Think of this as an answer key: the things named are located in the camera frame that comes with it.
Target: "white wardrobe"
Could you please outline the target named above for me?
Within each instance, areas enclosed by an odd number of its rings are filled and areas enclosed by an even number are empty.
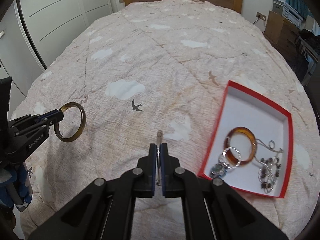
[[[45,67],[95,20],[111,13],[110,0],[15,0],[12,3],[0,22],[0,33],[3,33],[0,78],[12,76],[13,80],[9,119]]]
[[[112,13],[110,0],[20,0],[20,4],[47,67],[96,19]]]

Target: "screw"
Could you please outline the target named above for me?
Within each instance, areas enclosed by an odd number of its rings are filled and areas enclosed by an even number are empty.
[[[135,175],[140,175],[143,172],[143,170],[141,168],[134,168],[132,172]]]
[[[174,171],[177,173],[177,174],[183,174],[185,172],[185,169],[182,168],[182,167],[177,167],[174,169]]]
[[[216,186],[221,186],[223,184],[223,180],[219,178],[215,178],[212,180],[212,183]]]
[[[104,184],[104,179],[98,178],[94,181],[94,184],[97,186],[102,186]]]

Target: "silver ring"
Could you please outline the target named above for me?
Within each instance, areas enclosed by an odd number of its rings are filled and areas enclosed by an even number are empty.
[[[268,146],[269,146],[269,148],[270,148],[271,150],[273,150],[273,149],[276,147],[276,144],[275,144],[275,142],[274,142],[273,140],[271,140],[271,141],[269,142]]]
[[[221,160],[221,156],[222,156],[222,157],[226,157],[226,153],[227,153],[227,151],[230,150],[230,149],[235,150],[235,151],[238,153],[238,163],[237,163],[235,166],[230,166],[229,164],[226,164],[224,161]],[[219,156],[219,162],[222,163],[222,164],[223,164],[226,168],[228,168],[228,169],[235,169],[235,168],[239,167],[239,165],[240,165],[240,163],[241,163],[241,154],[240,154],[240,152],[238,151],[238,149],[236,149],[236,148],[234,148],[234,147],[228,147],[228,148],[226,148],[226,149],[222,152],[222,154]]]

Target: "metal pin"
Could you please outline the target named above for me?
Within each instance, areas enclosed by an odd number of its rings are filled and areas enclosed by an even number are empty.
[[[157,171],[158,178],[156,184],[161,186],[161,160],[160,160],[160,145],[162,144],[163,132],[159,130],[157,132]]]

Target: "jewelry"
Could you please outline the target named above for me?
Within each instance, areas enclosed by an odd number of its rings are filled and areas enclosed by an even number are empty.
[[[226,153],[229,150],[235,150],[238,153],[238,162],[236,165],[231,166],[230,164],[228,164],[226,162]],[[218,157],[218,163],[215,164],[214,166],[212,166],[212,168],[210,169],[210,173],[209,173],[209,177],[211,179],[215,179],[215,178],[223,178],[226,174],[227,174],[227,169],[235,169],[237,167],[239,167],[239,165],[241,164],[241,154],[240,152],[233,147],[227,147],[222,154],[219,155]]]
[[[259,181],[261,184],[261,188],[263,188],[264,192],[266,194],[268,194],[273,190],[274,185],[276,184],[276,181],[279,177],[281,164],[279,164],[280,159],[279,159],[278,155],[279,155],[279,153],[283,153],[283,150],[281,148],[279,151],[274,150],[276,144],[272,140],[269,142],[268,146],[259,139],[257,139],[257,141],[258,141],[257,142],[258,144],[260,144],[263,147],[267,148],[268,150],[276,153],[275,157],[269,158],[267,160],[265,160],[264,158],[262,158],[261,160],[258,160],[255,157],[255,160],[258,163],[263,165],[262,168],[259,169],[258,178],[259,178]],[[275,174],[273,174],[273,171],[272,171],[274,167],[276,167]]]
[[[230,147],[231,137],[236,132],[243,133],[244,135],[246,135],[249,138],[249,140],[251,142],[251,153],[250,153],[250,156],[249,156],[249,158],[247,160],[241,161],[240,165],[242,166],[242,165],[246,165],[249,162],[251,162],[253,160],[253,158],[255,157],[255,155],[257,153],[256,138],[255,138],[254,134],[248,128],[236,127],[236,128],[232,129],[228,133],[226,139],[224,140],[224,148],[225,149]],[[232,154],[232,152],[230,150],[227,151],[226,156],[227,156],[227,159],[234,165],[239,161],[236,157],[234,157],[234,155]]]
[[[228,149],[228,147],[230,147],[231,137],[236,132],[243,133],[244,135],[246,135],[249,138],[249,140],[251,142],[250,156],[247,160],[240,161],[240,165],[248,164],[249,162],[251,162],[253,160],[253,158],[258,163],[262,164],[262,168],[259,169],[258,178],[259,178],[259,181],[261,184],[261,188],[264,189],[265,193],[270,193],[273,190],[274,185],[276,184],[276,181],[279,177],[281,164],[279,164],[278,155],[279,155],[279,153],[283,153],[283,150],[281,148],[279,151],[274,150],[275,146],[276,146],[274,141],[271,140],[271,141],[269,141],[268,145],[266,145],[260,139],[256,139],[254,134],[249,129],[247,129],[245,127],[236,127],[228,133],[228,135],[224,141],[224,147],[226,148],[226,150]],[[276,153],[275,157],[269,158],[267,160],[264,160],[264,158],[262,158],[261,160],[258,160],[256,157],[257,144],[260,144],[263,147],[267,148],[268,150]],[[230,150],[227,151],[226,157],[232,164],[235,164],[236,162],[239,163],[239,160],[232,154],[232,152]]]
[[[84,127],[85,127],[85,122],[86,122],[85,111],[84,111],[83,106],[81,106],[80,104],[78,104],[76,102],[66,103],[65,105],[63,105],[60,108],[60,111],[64,112],[67,109],[72,108],[72,107],[77,107],[80,110],[80,113],[81,113],[81,123],[80,123],[80,126],[79,126],[77,132],[73,136],[71,136],[69,138],[64,138],[61,135],[60,130],[59,130],[59,122],[55,123],[54,126],[53,126],[54,132],[56,133],[56,136],[58,137],[59,140],[61,140],[63,142],[73,142],[74,140],[78,139],[79,136],[82,134],[82,132],[84,130]]]

